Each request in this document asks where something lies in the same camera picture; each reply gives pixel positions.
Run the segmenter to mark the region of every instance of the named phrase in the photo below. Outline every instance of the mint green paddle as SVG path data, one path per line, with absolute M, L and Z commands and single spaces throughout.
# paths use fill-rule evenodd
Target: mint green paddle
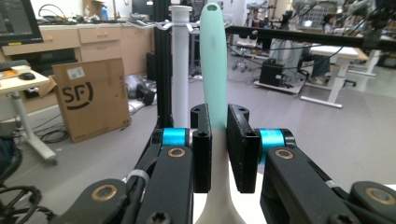
M 245 223 L 233 206 L 226 141 L 227 46 L 221 9 L 206 4 L 201 15 L 201 69 L 212 128 L 212 188 L 196 223 Z

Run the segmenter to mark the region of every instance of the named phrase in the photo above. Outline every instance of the cardboard box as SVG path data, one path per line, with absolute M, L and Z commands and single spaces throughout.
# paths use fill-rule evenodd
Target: cardboard box
M 53 71 L 51 86 L 56 85 L 64 125 L 73 142 L 131 123 L 122 59 L 59 64 Z

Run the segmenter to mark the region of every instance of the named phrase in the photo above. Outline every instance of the white wall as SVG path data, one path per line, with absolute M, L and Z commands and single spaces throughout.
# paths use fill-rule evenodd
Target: white wall
M 275 0 L 269 0 L 270 5 L 275 4 Z M 209 3 L 217 3 L 217 0 L 208 0 Z M 248 3 L 262 3 L 263 0 L 223 0 L 223 15 L 231 15 L 234 25 L 243 26 L 245 25 L 248 9 Z M 282 18 L 282 14 L 286 11 L 286 6 L 289 0 L 277 0 L 276 6 L 276 18 Z
M 107 13 L 109 18 L 112 18 L 114 15 L 114 10 L 113 10 L 113 1 L 112 0 L 106 0 L 107 3 Z M 128 6 L 125 6 L 124 0 L 116 0 L 116 9 L 120 13 L 120 16 L 122 18 L 129 18 L 130 13 L 132 12 L 132 1 L 133 0 L 127 0 L 129 2 Z M 59 7 L 63 12 L 66 17 L 70 17 L 71 15 L 84 15 L 84 6 L 82 4 L 82 0 L 31 0 L 33 9 L 35 11 L 35 15 L 38 17 L 38 10 L 44 6 L 45 4 L 53 4 L 57 7 Z M 61 15 L 61 12 L 59 12 L 56 7 L 45 7 L 46 9 L 53 10 L 55 13 L 59 13 Z M 42 15 L 49 15 L 50 12 L 42 11 Z

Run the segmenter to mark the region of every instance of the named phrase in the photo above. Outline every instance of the sf logo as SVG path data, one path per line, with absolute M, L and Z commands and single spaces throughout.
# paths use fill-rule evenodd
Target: sf logo
M 81 109 L 89 105 L 93 98 L 93 89 L 89 82 L 74 87 L 65 87 L 62 89 L 62 93 L 68 110 Z

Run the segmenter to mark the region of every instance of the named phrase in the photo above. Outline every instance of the black bag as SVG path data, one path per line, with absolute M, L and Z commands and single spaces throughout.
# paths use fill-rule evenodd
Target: black bag
M 0 174 L 12 163 L 17 147 L 12 137 L 0 136 Z

